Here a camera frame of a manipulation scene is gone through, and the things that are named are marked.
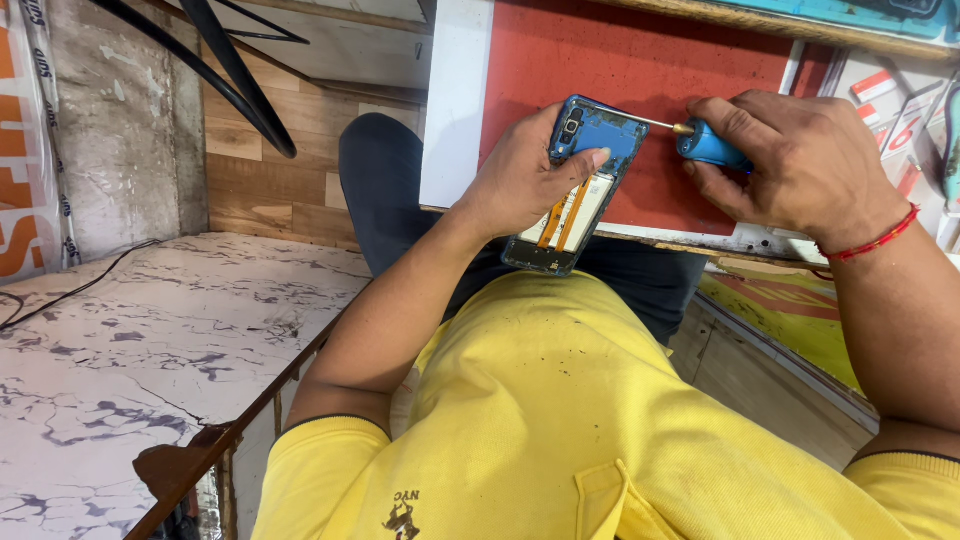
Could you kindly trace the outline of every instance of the fingernail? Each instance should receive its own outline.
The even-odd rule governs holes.
[[[600,168],[610,159],[610,148],[601,148],[593,153],[593,166]]]

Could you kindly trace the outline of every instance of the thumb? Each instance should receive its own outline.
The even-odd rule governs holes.
[[[720,168],[712,163],[688,160],[684,162],[684,171],[705,199],[723,210],[736,221],[749,222],[754,215],[754,202],[747,191],[733,180],[727,178]]]
[[[563,165],[553,171],[551,175],[560,184],[567,184],[566,190],[582,184],[593,173],[597,172],[610,159],[610,148],[592,148],[574,154]]]

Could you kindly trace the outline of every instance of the blue phone frame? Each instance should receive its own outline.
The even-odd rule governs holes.
[[[577,260],[587,247],[589,238],[596,231],[600,218],[607,210],[613,194],[623,181],[623,177],[627,174],[636,153],[650,131],[650,125],[646,122],[599,110],[598,107],[618,110],[580,94],[574,94],[566,98],[564,108],[557,116],[557,122],[554,124],[548,152],[550,163],[554,167],[559,167],[581,150],[590,148],[611,149],[611,157],[600,167],[600,172],[613,176],[613,186],[587,229],[587,241],[580,244],[575,254],[570,254],[568,252],[557,252],[550,248],[537,248],[536,244],[521,240],[518,235],[514,235],[510,237],[507,247],[500,256],[504,263],[553,276],[568,276],[573,271]],[[564,143],[562,140],[564,127],[570,120],[570,115],[577,109],[584,111],[582,124],[573,134],[570,142]]]

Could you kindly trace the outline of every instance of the red work mat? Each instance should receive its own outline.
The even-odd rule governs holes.
[[[575,93],[674,123],[687,119],[684,106],[696,97],[777,91],[792,46],[790,39],[593,2],[498,0],[480,164],[510,124]],[[829,49],[806,56],[798,93],[816,95]],[[651,129],[603,221],[731,235],[735,223],[697,192],[676,144],[669,130]]]

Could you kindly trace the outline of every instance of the blue electric screwdriver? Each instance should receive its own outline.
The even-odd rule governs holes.
[[[688,160],[705,161],[714,165],[722,165],[737,171],[753,172],[754,164],[743,155],[742,152],[733,147],[729,142],[720,138],[713,132],[701,118],[690,118],[685,124],[666,124],[657,120],[641,118],[627,114],[622,110],[606,109],[598,107],[597,109],[613,112],[621,116],[626,116],[638,122],[646,122],[653,126],[667,128],[677,137],[677,152]]]

